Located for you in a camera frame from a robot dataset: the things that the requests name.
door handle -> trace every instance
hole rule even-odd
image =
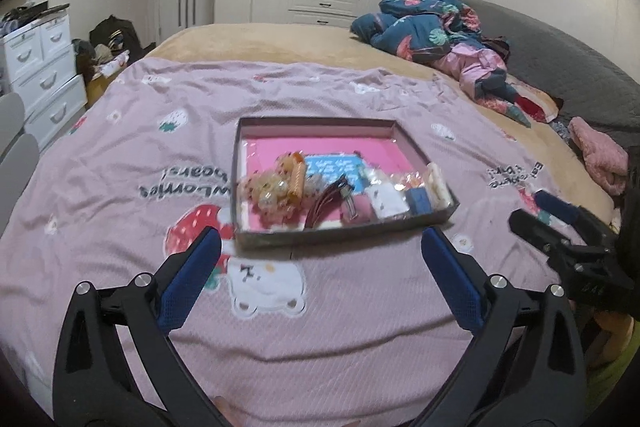
[[[56,114],[52,114],[49,118],[53,123],[60,123],[66,115],[66,102],[63,103],[62,107],[57,111]]]
[[[20,62],[26,62],[29,60],[29,57],[31,57],[31,48],[29,48],[28,52],[18,55],[18,60],[20,60]]]
[[[42,89],[50,89],[50,88],[53,86],[53,84],[55,84],[55,83],[56,83],[56,77],[57,77],[57,76],[58,76],[58,72],[56,71],[54,74],[52,74],[52,75],[49,77],[50,82],[47,82],[47,79],[46,79],[46,78],[45,78],[44,80],[41,80],[41,81],[40,81],[40,87],[41,87]]]

floral blanket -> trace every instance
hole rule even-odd
[[[459,0],[382,0],[380,13],[357,18],[351,31],[373,47],[450,74],[476,102],[530,126],[545,121],[532,100],[507,83],[507,67],[481,42],[476,12]]]

box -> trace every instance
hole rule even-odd
[[[343,152],[340,147],[346,150],[357,147],[355,150],[364,160],[377,163],[385,171],[425,172],[430,163],[429,157],[417,143],[393,120],[297,116],[241,118],[234,142],[231,174],[231,218],[236,229],[236,241],[246,248],[348,241],[373,234],[440,225],[459,206],[457,197],[449,187],[453,204],[431,214],[309,230],[303,230],[302,225],[297,229],[261,229],[255,224],[257,218],[252,217],[250,204],[243,201],[239,193],[239,182],[247,172],[272,168],[275,158],[283,153],[302,151],[326,155],[330,151]]]

red strawberry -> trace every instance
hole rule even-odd
[[[234,238],[234,227],[230,224],[222,225],[218,220],[220,207],[216,204],[201,204],[187,212],[166,233],[164,240],[164,254],[186,251],[193,241],[200,235],[204,227],[213,227],[220,232],[220,237],[229,241]]]

bolt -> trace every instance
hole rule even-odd
[[[136,277],[136,286],[144,288],[145,286],[149,286],[151,282],[151,274],[141,273]]]
[[[491,277],[491,285],[495,288],[505,288],[505,286],[507,286],[507,279],[502,275],[494,275]]]
[[[91,289],[91,285],[88,282],[81,282],[76,286],[76,293],[78,295],[84,295]]]
[[[553,295],[555,295],[556,297],[563,297],[564,296],[564,288],[562,288],[562,286],[559,285],[559,284],[552,284],[551,285],[551,293],[553,293]]]

